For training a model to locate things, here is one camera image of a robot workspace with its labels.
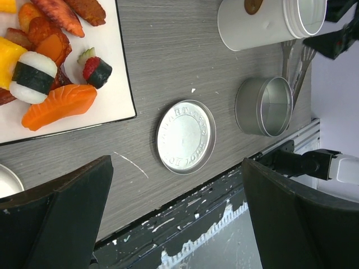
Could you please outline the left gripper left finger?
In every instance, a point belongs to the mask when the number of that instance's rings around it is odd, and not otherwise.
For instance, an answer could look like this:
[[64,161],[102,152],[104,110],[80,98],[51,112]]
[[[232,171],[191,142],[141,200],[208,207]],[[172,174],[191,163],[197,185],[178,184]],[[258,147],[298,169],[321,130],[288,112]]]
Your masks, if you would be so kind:
[[1,198],[1,268],[89,268],[113,173],[104,155]]

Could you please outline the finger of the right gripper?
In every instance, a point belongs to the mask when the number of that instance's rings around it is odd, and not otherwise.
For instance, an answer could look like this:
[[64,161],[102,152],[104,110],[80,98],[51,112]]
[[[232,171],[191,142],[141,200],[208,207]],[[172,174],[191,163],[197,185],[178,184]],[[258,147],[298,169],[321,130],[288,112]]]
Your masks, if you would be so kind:
[[338,31],[306,38],[303,40],[303,44],[329,59],[336,59],[357,40],[358,22],[346,24]]

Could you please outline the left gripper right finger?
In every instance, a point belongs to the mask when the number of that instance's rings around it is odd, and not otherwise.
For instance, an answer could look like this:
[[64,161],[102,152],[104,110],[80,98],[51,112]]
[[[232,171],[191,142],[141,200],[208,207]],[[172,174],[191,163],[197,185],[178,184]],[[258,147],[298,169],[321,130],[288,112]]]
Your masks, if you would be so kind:
[[358,203],[251,159],[243,186],[263,268],[358,268]]

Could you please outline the metal tongs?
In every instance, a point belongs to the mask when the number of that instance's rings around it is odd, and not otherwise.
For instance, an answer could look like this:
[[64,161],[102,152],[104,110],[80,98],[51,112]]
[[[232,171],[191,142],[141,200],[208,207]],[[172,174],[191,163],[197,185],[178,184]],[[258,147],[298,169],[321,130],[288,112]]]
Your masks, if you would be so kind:
[[[293,48],[296,43],[296,39],[288,40],[281,42],[282,52],[283,52],[283,67],[282,67],[282,77],[289,82],[290,72],[289,64],[291,61],[291,56],[293,53]],[[310,63],[314,59],[316,51],[304,44],[302,44],[301,56],[298,60],[296,70],[294,72],[294,78],[291,82],[292,96],[293,96],[293,109],[296,106],[301,87],[303,85],[306,72],[309,68]]]

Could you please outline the round metal tin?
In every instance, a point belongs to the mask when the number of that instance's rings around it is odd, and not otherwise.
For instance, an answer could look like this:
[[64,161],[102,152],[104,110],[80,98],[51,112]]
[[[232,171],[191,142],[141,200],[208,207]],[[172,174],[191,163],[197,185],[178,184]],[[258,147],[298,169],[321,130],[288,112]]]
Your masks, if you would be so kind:
[[243,133],[278,137],[288,128],[293,113],[289,83],[280,76],[248,78],[238,89],[234,109]]

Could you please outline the white cylindrical container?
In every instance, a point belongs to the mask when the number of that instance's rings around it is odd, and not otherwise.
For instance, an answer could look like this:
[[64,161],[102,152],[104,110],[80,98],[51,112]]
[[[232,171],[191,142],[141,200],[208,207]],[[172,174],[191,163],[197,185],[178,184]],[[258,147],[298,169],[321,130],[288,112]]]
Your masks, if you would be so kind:
[[327,1],[226,0],[218,9],[218,31],[235,52],[309,38],[320,31],[326,8]]

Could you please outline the salmon nigiri toy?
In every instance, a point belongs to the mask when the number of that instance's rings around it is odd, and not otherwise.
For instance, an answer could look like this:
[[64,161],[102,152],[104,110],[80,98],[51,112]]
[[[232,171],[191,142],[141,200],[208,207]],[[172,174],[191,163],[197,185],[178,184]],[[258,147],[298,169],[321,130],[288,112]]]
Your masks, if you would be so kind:
[[21,124],[31,131],[54,123],[62,118],[86,113],[97,97],[91,85],[69,84],[50,91],[41,104],[33,104],[24,114]]

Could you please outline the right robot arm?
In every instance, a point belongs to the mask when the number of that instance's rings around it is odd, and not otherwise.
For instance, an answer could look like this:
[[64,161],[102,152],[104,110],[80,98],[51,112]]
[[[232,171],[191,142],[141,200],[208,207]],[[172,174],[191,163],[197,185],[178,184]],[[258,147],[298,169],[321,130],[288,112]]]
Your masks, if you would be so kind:
[[[358,40],[358,22],[351,22],[339,31],[303,40],[301,69],[292,91],[293,105],[296,105],[307,69],[316,53],[320,53],[330,59],[336,59],[356,40]],[[329,171],[331,162],[339,154],[339,151],[326,149],[309,151],[302,155],[279,150],[274,155],[273,168],[275,171],[288,177],[298,177],[306,174],[314,178],[330,180]]]

